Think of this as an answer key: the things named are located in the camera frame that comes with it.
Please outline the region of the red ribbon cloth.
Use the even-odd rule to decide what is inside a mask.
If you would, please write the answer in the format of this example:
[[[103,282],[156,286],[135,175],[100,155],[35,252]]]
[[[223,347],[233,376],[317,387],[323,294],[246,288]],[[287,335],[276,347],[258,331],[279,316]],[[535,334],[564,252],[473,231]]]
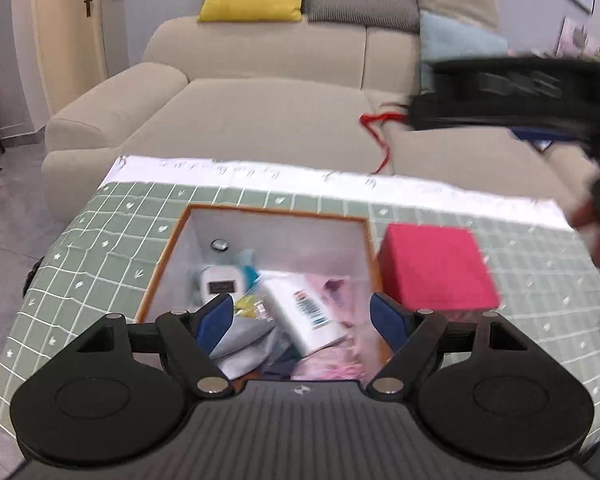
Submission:
[[[381,150],[382,159],[374,174],[381,174],[391,162],[391,148],[389,142],[385,139],[381,128],[386,122],[398,122],[402,125],[408,124],[408,110],[410,107],[407,104],[398,102],[390,103],[396,107],[396,110],[385,110],[378,113],[365,113],[358,118],[358,124],[372,137]]]

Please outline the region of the yellow item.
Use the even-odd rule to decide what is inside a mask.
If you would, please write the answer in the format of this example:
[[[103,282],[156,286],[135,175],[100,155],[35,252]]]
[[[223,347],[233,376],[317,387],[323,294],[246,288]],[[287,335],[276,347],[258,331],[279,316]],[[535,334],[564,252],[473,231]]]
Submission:
[[[263,298],[256,294],[247,294],[240,297],[234,303],[234,315],[265,322],[271,319],[265,309]]]

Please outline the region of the pink fabric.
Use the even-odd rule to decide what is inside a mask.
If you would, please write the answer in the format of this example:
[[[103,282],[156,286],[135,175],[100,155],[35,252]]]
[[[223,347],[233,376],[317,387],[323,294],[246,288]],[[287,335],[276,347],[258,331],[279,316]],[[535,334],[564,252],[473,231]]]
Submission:
[[[339,334],[323,348],[304,356],[294,367],[291,379],[296,382],[319,380],[358,380],[367,376],[363,358],[362,336],[358,330],[365,321],[354,296],[350,278],[308,274],[306,284],[320,307],[332,320]]]

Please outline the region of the red lidded clear box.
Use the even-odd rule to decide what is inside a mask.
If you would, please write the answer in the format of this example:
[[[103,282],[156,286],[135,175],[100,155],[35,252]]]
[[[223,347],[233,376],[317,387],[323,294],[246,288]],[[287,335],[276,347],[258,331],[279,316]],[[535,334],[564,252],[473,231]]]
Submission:
[[[452,320],[496,309],[500,296],[469,231],[391,223],[377,255],[385,294],[409,311]]]

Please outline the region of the cream door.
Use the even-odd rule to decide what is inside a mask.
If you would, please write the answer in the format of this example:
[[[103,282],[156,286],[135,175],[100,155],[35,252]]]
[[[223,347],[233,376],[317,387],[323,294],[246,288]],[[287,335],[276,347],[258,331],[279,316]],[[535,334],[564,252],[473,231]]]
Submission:
[[[99,0],[32,0],[32,20],[53,115],[107,78]]]

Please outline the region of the light blue cushion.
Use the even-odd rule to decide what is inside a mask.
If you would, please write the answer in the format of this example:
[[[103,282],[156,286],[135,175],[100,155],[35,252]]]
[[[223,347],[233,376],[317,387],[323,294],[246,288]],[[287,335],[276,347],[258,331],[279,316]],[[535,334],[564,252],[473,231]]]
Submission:
[[[460,58],[502,56],[508,50],[506,39],[495,32],[429,11],[420,12],[419,42],[422,93],[434,90],[434,63]]]

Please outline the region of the white tissue pack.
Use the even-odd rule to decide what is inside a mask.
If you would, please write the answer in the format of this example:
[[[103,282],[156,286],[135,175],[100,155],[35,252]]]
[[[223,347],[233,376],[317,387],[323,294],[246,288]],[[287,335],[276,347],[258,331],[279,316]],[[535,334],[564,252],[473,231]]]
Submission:
[[[265,278],[260,291],[268,315],[286,333],[302,356],[321,349],[339,334],[306,284],[308,274]]]

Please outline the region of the orange rimmed white box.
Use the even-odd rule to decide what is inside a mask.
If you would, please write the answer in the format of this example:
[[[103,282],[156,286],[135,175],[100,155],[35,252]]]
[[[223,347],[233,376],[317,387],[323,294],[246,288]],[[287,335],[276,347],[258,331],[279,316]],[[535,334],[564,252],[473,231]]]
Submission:
[[[136,322],[154,322],[168,311],[198,311],[204,305],[197,285],[201,267],[217,252],[237,254],[246,249],[253,250],[254,265],[259,272],[256,284],[247,294],[262,297],[260,283],[265,278],[285,274],[350,278],[356,301],[366,317],[358,330],[367,372],[364,382],[380,370],[390,351],[373,328],[370,298],[381,289],[381,282],[370,222],[360,217],[189,204],[159,257],[135,315]],[[279,335],[270,356],[256,370],[237,379],[270,372],[286,350],[293,351],[294,357],[279,374],[291,378],[303,356],[275,325]]]

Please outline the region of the green checked tablecloth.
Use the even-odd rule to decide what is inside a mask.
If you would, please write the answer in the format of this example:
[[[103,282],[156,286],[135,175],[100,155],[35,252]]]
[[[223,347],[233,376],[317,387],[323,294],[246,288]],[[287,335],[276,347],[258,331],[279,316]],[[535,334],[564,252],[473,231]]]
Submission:
[[[406,177],[366,177],[260,162],[122,156],[56,240],[24,297],[0,359],[0,429],[15,390],[88,324],[132,318],[189,204],[358,217],[374,243],[393,222],[468,229],[500,312],[576,376],[600,440],[600,274],[550,200],[505,198]]]

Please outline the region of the beige sofa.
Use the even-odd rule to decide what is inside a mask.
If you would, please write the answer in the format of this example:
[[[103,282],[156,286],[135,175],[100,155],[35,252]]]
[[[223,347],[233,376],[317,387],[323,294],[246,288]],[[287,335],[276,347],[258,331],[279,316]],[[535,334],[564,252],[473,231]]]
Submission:
[[[358,124],[418,89],[419,39],[310,23],[164,22],[140,63],[58,112],[43,164],[55,217],[70,220],[122,155],[274,162],[369,174],[382,154]],[[598,171],[580,148],[537,151],[503,129],[381,128],[387,176],[551,198],[569,208]]]

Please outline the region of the cluttered white desk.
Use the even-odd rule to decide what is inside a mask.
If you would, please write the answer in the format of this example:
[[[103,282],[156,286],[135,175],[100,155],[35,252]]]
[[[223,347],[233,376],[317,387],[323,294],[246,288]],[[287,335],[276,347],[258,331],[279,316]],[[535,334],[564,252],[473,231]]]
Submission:
[[[558,58],[588,58],[600,61],[600,40],[592,36],[585,25],[566,16],[557,40]]]

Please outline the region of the grey cloth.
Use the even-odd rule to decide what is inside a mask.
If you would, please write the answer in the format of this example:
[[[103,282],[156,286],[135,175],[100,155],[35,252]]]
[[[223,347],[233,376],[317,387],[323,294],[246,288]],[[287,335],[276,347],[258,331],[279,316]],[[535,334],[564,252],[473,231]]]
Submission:
[[[210,354],[211,361],[234,380],[256,370],[272,353],[279,332],[273,321],[235,316]]]

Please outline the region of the grey textured cushion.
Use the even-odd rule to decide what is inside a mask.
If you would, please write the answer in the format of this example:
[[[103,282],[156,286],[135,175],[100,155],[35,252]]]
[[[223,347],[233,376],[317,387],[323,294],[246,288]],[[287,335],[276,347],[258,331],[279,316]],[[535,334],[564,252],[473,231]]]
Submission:
[[[310,22],[419,32],[417,0],[303,0]]]

